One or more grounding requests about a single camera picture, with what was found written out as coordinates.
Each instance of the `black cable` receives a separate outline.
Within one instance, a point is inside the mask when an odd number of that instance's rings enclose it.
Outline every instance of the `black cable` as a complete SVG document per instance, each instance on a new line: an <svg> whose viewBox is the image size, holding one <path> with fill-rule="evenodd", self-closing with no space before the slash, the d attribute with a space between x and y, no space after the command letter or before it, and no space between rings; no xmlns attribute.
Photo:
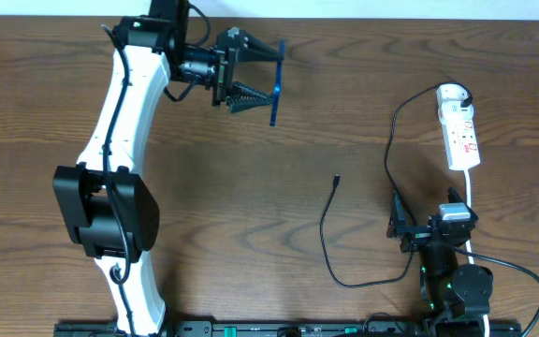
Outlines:
<svg viewBox="0 0 539 337"><path fill-rule="evenodd" d="M113 135L113 129L118 120L118 115L120 114L120 109L122 108L122 103L124 102L124 97L126 96L126 91L128 90L128 85L130 83L130 67L128 66L128 61L126 60L126 55L124 54L124 45L120 40L110 31L110 29L105 25L101 25L101 28L108 34L108 37L111 39L111 43L118 51L120 59L122 60L122 66L124 67L124 79L122 80L122 90L118 96L118 103L111 115L109 121L108 133L105 136L105 141L103 142L103 183L108 191L109 204L111 205L111 210L116 219L118 229L120 230L122 236L122 245L124 247L124 257L125 257L125 266L124 266L124 275L120 276L120 267L113 266L109 270L109 277L111 281L118 285L120 288L120 295L122 297L122 302L124 303L124 308L126 309L126 315L128 317L128 325L130 327L130 335L135 335L134 322L132 320L132 311L130 310L130 305L128 299L124 292L124 283L128 280L130 275L130 265L132 260L132 255L130 251L130 246L128 244L128 235L124 227L124 222L122 216L119 212L118 201L116 199L114 184L109 176L109 145L111 144L111 136Z"/></svg>
<svg viewBox="0 0 539 337"><path fill-rule="evenodd" d="M198 15L201 16L201 18L203 18L203 20L205 20L205 24L207 25L207 33L205 33L205 36L202 37L197 43L195 43L195 46L197 47L200 47L202 46L205 42L207 42L208 38L210 38L210 33L211 33L211 23L210 23L210 20L207 18L207 16L205 14L203 14L203 12L201 11L201 9L199 9L197 6L193 5L193 4L190 4L189 7L194 10Z"/></svg>
<svg viewBox="0 0 539 337"><path fill-rule="evenodd" d="M320 237L320 239L322 241L322 249L324 250L324 258L326 259L326 266L328 267L328 271L329 271L329 274L332 276L332 279L334 280L334 282L336 282L336 284L338 286L345 287L345 288L360 288L360 287L366 287L366 286L378 286L378 285L385 285L385 284L389 284L389 283L395 283L395 282L398 282L398 281L402 280L402 278L404 278L404 276L409 271L409 266L411 266L411 261L413 260L413 252L411 252L411 254L409 255L409 260L407 261L407 266L404 268L404 271L402 272L402 275L399 276L399 277L393 278L393 279L381 280L381 281L372 281L372 282L367 282L367 283L358 284L358 285L347 285L347 284L342 283L336 277L336 275L334 275L334 271L332 271L332 267L329 265L328 251L326 250L326 243L324 241L324 219L326 218L326 213L328 213L329 205L332 203L332 199L334 198L334 194L336 193L336 188L338 187L338 184L340 183L340 181L341 181L341 175L337 173L334 176L334 180L332 181L332 192L329 194L328 203L326 204L326 208L324 209L324 212L322 213L322 218L319 221L319 237Z"/></svg>
<svg viewBox="0 0 539 337"><path fill-rule="evenodd" d="M135 325L132 317L132 310L130 310L130 303L128 303L128 298L126 297L126 292L124 291L124 285L118 285L118 289L120 290L120 298L122 298L122 303L124 304L124 308L126 309L126 318L128 319L130 336L135 337Z"/></svg>
<svg viewBox="0 0 539 337"><path fill-rule="evenodd" d="M390 319L390 321L392 321L392 323L394 323L394 325L397 326L397 329L404 333L404 329L401 327L401 325L394 320L394 317L391 316L389 313L384 313L384 312L379 312L379 313L373 313L371 314L369 317L367 317L367 319L365 320L365 322L363 322L363 331L365 331L365 327L367 326L367 330L370 329L370 326L368 325L371 321L373 321L373 319L378 316L378 315L384 315L386 317L388 317Z"/></svg>
<svg viewBox="0 0 539 337"><path fill-rule="evenodd" d="M394 183L394 179L392 178L392 176L390 175L390 171L388 170L388 163L387 163L388 162L388 153L390 152L390 146L392 145L392 140L394 139L394 129L396 127L397 117L398 117L399 112L401 111L401 109L405 105L407 105L407 103L413 101L414 99L420 97L421 95L427 93L430 90L437 89L439 86L444 85L444 84L456 84L456 85L460 86L461 88L465 89L465 91L467 91L467 98L465 98L462 101L462 103L460 104L463 108L469 107L472 104L472 102L473 102L472 93L464 85L462 85L462 84L460 84L458 82L455 82L455 81L446 81L446 82L438 83L438 84L432 85L430 88L427 88L427 89L424 89L424 90L420 91L419 93L413 95L411 98L409 98L409 99L405 100L404 102L402 102L399 105L399 107L394 111L394 115L392 116L392 129L390 130L390 137L388 139L388 144L386 145L386 152L384 153L384 169L386 170L386 175L388 176L388 179L390 180L390 183L392 183L392 187L394 187L394 190L397 192L397 194L399 195L399 198L401 199L402 208L405 211L407 211L407 213L411 217L411 220L413 221L414 226L417 225L417 220L415 218L415 215L411 211L411 208L409 208L409 206L405 202L404 198L402 197L401 191L397 187L396 183Z"/></svg>
<svg viewBox="0 0 539 337"><path fill-rule="evenodd" d="M494 257L490 257L490 256L483 256L483 255L479 255L479 254L476 254L476 253L469 253L469 252L464 251L462 249L458 249L457 247L450 244L450 242L447 242L447 243L448 243L448 248L453 250L455 253L463 254L465 256L471 256L473 258L479 258L479 259L482 259L482 260L487 261L487 262L500 264L501 266L512 268L512 269L514 269L516 271L524 272L524 273L530 275L539 285L539 276L535 272L530 271L527 268L521 267L519 265L516 265L515 263L507 262L507 261L504 261L504 260L501 260L501 259L498 259L498 258L494 258ZM525 328L525 330L523 330L523 332L521 333L521 337L526 337L530 333L530 331L532 331L533 326L535 326L535 324L538 322L538 319L539 319L539 306L538 306L538 310L535 312L535 315L532 318L532 321L530 322L530 324L528 324L527 328Z"/></svg>
<svg viewBox="0 0 539 337"><path fill-rule="evenodd" d="M169 98L169 100L171 100L172 102L180 102L182 101L183 99L186 98L186 96L188 95L188 93L191 92L191 89L193 89L193 87L195 87L195 85L198 84L199 80L202 80L200 76L196 76L194 80L192 80L190 83L188 83L188 86L186 87L186 89L184 89L184 91L182 92L182 94L180 94L178 96L178 98L174 97L174 95L172 95L168 88L164 88L164 94L166 94L166 96Z"/></svg>

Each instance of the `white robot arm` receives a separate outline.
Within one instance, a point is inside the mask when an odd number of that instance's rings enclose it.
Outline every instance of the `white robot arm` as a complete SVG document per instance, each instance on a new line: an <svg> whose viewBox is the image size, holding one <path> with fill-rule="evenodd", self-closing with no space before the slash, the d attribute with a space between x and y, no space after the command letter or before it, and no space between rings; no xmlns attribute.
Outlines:
<svg viewBox="0 0 539 337"><path fill-rule="evenodd" d="M232 78L237 62L278 62L280 71L284 49L275 51L238 28L224 31L209 49L186 44L189 7L187 1L153 0L149 16L124 17L113 33L108 30L116 52L95 132L77 166L58 167L53 178L68 234L95 258L118 310L117 330L131 335L158 333L166 311L150 254L159 209L142 181L145 147L161 94L180 101L185 95L174 98L168 91L171 81L189 82L185 94L202 85L212 88L213 106L226 102L231 112L272 105L270 124L275 124L279 81L273 94L265 94ZM97 194L102 188L107 196ZM120 271L127 274L122 280Z"/></svg>

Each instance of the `white cable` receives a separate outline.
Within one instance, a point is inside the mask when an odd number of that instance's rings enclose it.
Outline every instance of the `white cable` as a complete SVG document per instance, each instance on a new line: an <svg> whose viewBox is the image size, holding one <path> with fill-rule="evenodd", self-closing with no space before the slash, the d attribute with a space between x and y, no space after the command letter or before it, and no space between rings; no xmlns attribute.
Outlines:
<svg viewBox="0 0 539 337"><path fill-rule="evenodd" d="M469 208L472 208L472 181L469 178L468 169L464 169L463 173L465 174L465 202L467 203L467 206L469 206ZM467 252L473 253L472 243L469 240L465 242L465 249L467 249ZM474 264L472 256L467 256L467 258L469 259L469 263Z"/></svg>
<svg viewBox="0 0 539 337"><path fill-rule="evenodd" d="M465 175L465 202L467 203L467 206L469 208L472 207L472 182L469 177L469 170L464 169L463 174ZM472 243L468 240L465 242L465 249L467 252L472 253ZM469 259L470 264L474 264L473 257L467 256ZM484 315L484 337L490 337L490 322L488 319L488 315Z"/></svg>

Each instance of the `power strip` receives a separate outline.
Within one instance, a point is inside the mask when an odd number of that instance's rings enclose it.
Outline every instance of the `power strip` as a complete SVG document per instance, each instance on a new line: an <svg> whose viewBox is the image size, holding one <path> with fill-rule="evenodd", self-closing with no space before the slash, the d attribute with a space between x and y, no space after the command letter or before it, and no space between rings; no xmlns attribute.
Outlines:
<svg viewBox="0 0 539 337"><path fill-rule="evenodd" d="M480 163L473 126L473 105L461 106L468 94L456 84L443 84L436 91L446 159L448 168L453 170L470 169Z"/></svg>

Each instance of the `wooden table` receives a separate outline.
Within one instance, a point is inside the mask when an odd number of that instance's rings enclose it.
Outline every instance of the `wooden table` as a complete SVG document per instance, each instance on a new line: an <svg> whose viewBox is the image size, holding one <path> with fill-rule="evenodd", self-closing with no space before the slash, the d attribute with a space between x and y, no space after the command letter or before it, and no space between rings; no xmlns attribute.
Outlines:
<svg viewBox="0 0 539 337"><path fill-rule="evenodd" d="M99 24L117 21L0 17L0 336L51 336L61 319L115 316L100 271L67 236L51 178L75 163L95 127L112 53ZM318 220L340 172L326 222L335 272L351 283L401 272L407 256L385 235L391 116L450 79L475 97L474 250L539 274L539 22L211 21L213 37L231 26L274 46L284 37L284 93L275 128L269 109L229 115L202 89L180 104L160 100L144 180L162 211L153 260L169 307L219 320L426 313L418 260L394 285L336 286ZM192 20L189 39L203 32ZM248 65L239 77L269 89L273 66ZM422 223L449 185L463 191L462 173L446 167L435 105L428 94L401 113L391 151ZM491 316L527 325L537 284L486 265Z"/></svg>

